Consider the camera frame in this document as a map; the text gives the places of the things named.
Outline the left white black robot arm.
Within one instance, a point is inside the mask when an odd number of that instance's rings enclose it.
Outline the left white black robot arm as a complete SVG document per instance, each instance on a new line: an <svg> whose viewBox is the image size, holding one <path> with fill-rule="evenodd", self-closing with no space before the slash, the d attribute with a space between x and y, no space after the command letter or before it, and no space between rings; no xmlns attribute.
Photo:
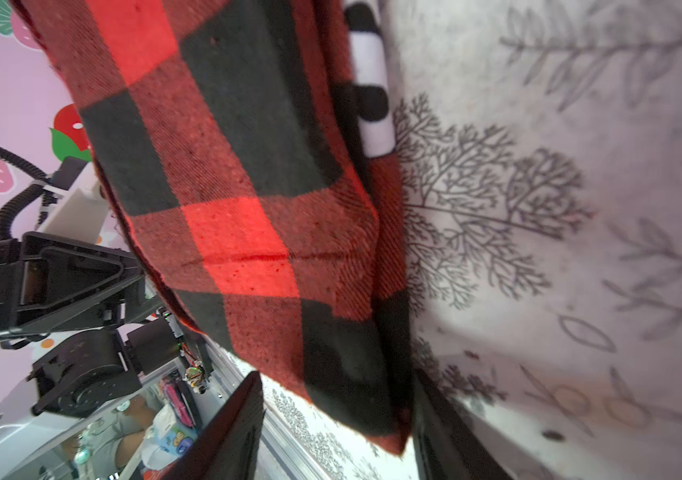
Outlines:
<svg viewBox="0 0 682 480"><path fill-rule="evenodd" d="M108 213L93 166L74 157L1 209L0 346L64 335L31 367L34 415L87 417L182 351L140 260L97 244Z"/></svg>

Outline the red black plaid shirt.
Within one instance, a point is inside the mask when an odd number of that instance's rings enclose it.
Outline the red black plaid shirt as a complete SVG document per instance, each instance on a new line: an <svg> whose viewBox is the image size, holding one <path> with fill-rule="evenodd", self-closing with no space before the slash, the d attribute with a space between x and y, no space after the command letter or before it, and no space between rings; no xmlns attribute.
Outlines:
<svg viewBox="0 0 682 480"><path fill-rule="evenodd" d="M401 177L368 154L342 1L17 1L130 247L186 326L399 455Z"/></svg>

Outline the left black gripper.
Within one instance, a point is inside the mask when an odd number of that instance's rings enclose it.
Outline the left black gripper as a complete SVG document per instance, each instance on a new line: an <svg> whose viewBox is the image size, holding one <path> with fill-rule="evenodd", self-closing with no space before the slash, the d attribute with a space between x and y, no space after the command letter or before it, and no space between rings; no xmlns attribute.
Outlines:
<svg viewBox="0 0 682 480"><path fill-rule="evenodd" d="M28 232L0 241L0 342L140 323L163 307L131 253Z"/></svg>

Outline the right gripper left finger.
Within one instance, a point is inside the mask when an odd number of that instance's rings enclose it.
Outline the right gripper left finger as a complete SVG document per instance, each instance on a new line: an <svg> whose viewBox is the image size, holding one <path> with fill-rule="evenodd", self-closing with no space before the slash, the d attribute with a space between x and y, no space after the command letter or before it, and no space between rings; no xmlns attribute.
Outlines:
<svg viewBox="0 0 682 480"><path fill-rule="evenodd" d="M261 375L252 371L163 480L253 480L264 415Z"/></svg>

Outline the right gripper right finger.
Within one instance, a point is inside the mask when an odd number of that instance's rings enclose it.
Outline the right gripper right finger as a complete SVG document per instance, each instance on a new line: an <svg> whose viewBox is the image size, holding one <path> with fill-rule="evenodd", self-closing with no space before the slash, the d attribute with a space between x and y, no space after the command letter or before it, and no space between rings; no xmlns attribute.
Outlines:
<svg viewBox="0 0 682 480"><path fill-rule="evenodd" d="M413 376L412 437L423 480L511 479L421 369Z"/></svg>

